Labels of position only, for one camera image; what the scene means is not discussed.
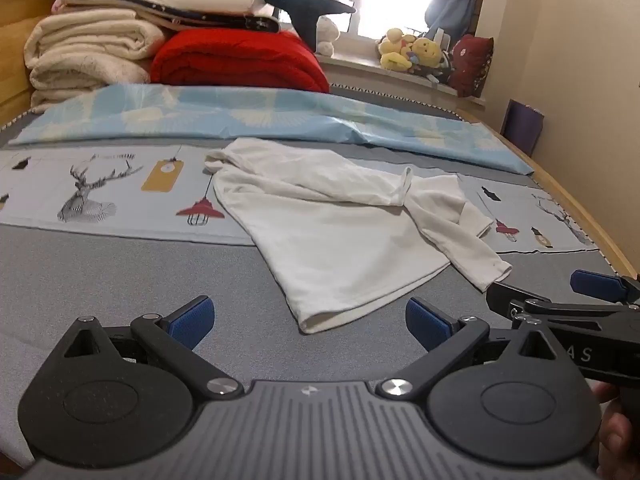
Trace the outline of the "person's right hand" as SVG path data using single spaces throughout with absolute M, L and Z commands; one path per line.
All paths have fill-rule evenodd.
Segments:
M 634 430 L 618 400 L 620 393 L 605 382 L 594 382 L 591 390 L 599 403 L 605 404 L 599 431 L 599 477 L 610 480 L 638 479 L 639 462 L 631 454 Z

